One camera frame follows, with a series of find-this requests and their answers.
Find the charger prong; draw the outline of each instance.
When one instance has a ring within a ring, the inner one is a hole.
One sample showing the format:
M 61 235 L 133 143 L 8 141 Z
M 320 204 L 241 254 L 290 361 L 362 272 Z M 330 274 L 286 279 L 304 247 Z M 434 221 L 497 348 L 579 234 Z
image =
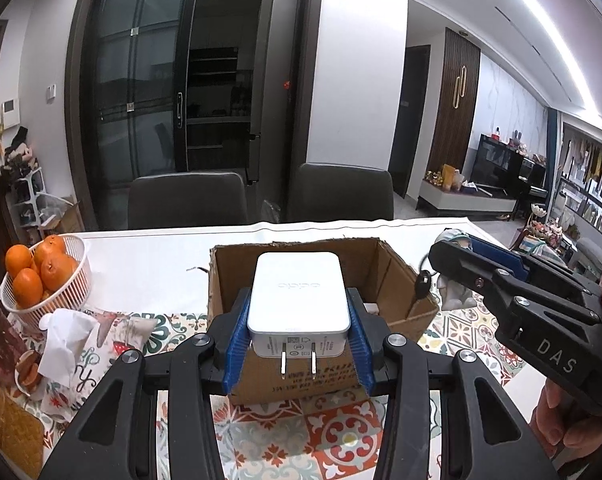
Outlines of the charger prong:
M 281 379 L 286 378 L 286 344 L 283 343 L 283 350 L 281 351 Z
M 312 343 L 312 357 L 310 357 L 312 361 L 312 380 L 316 379 L 316 347 L 315 344 Z

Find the white figurine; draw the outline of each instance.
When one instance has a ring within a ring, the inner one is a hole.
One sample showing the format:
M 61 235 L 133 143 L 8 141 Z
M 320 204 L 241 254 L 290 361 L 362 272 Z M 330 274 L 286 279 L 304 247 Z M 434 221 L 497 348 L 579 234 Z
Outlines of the white figurine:
M 447 229 L 443 231 L 437 237 L 435 243 L 441 240 L 449 240 L 465 249 L 472 250 L 472 240 L 459 229 Z M 443 304 L 441 310 L 443 311 L 476 307 L 476 301 L 472 297 L 472 290 L 454 280 L 450 280 L 448 277 L 443 276 L 443 274 L 440 274 L 437 279 L 437 288 L 441 294 Z

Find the basket of oranges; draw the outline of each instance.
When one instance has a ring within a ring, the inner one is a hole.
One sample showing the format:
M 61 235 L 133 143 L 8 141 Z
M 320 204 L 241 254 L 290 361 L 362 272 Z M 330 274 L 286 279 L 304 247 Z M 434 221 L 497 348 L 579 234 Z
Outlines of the basket of oranges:
M 92 286 L 86 253 L 84 241 L 75 235 L 50 235 L 30 249 L 10 247 L 0 286 L 3 306 L 33 330 L 57 308 L 79 310 Z

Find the human hand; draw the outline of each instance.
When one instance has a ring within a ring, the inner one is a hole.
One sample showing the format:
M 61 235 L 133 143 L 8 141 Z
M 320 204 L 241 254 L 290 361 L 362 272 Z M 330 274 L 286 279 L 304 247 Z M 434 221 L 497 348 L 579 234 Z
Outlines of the human hand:
M 551 380 L 545 381 L 538 405 L 532 413 L 530 428 L 548 457 L 556 454 L 561 441 L 574 453 L 571 460 L 586 457 L 602 445 L 602 416 L 588 416 L 565 427 L 561 401 L 567 394 Z

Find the metal screw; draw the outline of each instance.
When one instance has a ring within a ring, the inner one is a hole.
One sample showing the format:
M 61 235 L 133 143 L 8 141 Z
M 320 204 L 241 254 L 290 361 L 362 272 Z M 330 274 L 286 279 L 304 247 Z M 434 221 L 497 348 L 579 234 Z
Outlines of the metal screw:
M 195 334 L 192 337 L 195 346 L 204 346 L 210 342 L 210 336 L 208 334 Z
M 126 350 L 121 354 L 121 360 L 127 365 L 139 360 L 139 352 L 136 350 Z
M 476 361 L 476 354 L 472 352 L 472 350 L 460 351 L 459 357 L 461 358 L 461 361 L 465 361 L 466 363 L 474 363 Z
M 408 342 L 405 336 L 402 336 L 401 334 L 390 334 L 387 337 L 387 341 L 392 346 L 404 346 Z

